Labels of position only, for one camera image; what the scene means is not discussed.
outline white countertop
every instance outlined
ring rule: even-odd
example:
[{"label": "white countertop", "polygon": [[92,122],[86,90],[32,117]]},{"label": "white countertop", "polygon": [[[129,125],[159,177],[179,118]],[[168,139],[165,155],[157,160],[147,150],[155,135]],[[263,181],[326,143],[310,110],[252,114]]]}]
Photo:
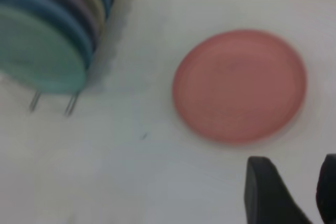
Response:
[{"label": "white countertop", "polygon": [[[282,134],[233,148],[186,128],[171,102],[183,57],[216,33],[256,28],[302,55],[306,105]],[[336,0],[117,0],[91,85],[75,114],[11,84],[0,92],[3,224],[246,223],[246,161],[270,157],[296,202],[322,223],[314,194],[336,153]]]}]

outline dish rack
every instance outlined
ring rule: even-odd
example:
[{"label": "dish rack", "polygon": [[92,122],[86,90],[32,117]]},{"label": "dish rack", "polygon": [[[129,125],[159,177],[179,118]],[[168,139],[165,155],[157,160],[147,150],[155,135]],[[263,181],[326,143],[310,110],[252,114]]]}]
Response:
[{"label": "dish rack", "polygon": [[[5,79],[12,81],[12,78],[10,76],[8,76],[8,78],[6,77]],[[38,90],[35,92],[33,99],[31,100],[31,103],[29,105],[29,112],[33,113],[36,111],[38,102],[41,96],[43,96],[44,94],[47,94],[47,93],[43,93]],[[69,103],[65,109],[65,113],[64,113],[65,116],[71,116],[73,114],[80,94],[81,94],[81,91],[71,95]]]}]

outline black object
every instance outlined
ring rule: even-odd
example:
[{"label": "black object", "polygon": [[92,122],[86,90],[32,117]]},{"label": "black object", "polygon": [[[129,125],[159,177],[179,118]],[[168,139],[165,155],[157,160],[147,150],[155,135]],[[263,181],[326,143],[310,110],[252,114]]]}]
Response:
[{"label": "black object", "polygon": [[328,155],[322,165],[316,202],[325,224],[336,224],[336,155]]},{"label": "black object", "polygon": [[[325,224],[336,224],[336,155],[322,165],[316,202]],[[310,224],[295,204],[275,165],[265,157],[247,162],[245,207],[248,224]]]},{"label": "black object", "polygon": [[311,224],[265,157],[248,160],[245,207],[248,224]]}]

